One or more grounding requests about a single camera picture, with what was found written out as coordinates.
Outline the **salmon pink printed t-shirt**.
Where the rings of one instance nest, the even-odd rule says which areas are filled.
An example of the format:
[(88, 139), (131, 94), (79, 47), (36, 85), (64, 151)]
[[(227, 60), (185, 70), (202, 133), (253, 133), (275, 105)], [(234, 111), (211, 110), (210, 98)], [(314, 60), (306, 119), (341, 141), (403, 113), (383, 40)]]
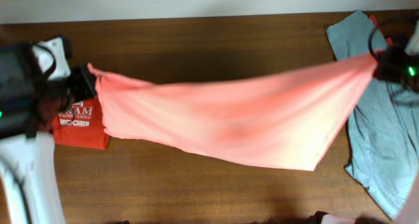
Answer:
[(92, 69), (105, 133), (264, 168), (312, 171), (377, 67), (372, 56), (264, 77), (154, 84)]

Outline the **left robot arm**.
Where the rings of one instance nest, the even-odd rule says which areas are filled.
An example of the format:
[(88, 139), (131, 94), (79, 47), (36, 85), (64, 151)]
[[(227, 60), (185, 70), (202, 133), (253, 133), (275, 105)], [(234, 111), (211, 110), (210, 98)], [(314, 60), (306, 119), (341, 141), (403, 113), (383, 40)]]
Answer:
[(12, 223), (65, 223), (52, 121), (96, 96), (87, 65), (70, 67), (64, 36), (1, 48), (1, 182)]

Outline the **folded red printed t-shirt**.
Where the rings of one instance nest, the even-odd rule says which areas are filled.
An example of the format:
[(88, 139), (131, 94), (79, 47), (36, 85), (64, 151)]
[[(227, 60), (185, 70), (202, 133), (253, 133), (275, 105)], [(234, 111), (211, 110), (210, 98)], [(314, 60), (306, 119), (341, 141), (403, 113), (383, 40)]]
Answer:
[(97, 98), (74, 103), (69, 111), (58, 113), (53, 121), (54, 141), (60, 145), (107, 149), (101, 105)]

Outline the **red garment in pile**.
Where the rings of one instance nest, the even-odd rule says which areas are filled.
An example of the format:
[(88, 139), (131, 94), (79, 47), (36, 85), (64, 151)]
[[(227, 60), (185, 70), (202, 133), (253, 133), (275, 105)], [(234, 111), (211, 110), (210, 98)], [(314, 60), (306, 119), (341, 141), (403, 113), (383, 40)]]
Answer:
[[(373, 22), (374, 26), (377, 28), (378, 27), (378, 21), (376, 19), (376, 16), (375, 15), (370, 15), (369, 19)], [(380, 34), (385, 38), (387, 45), (392, 46), (393, 45), (392, 38), (390, 36), (384, 36), (381, 29), (378, 29), (378, 30), (379, 30)]]

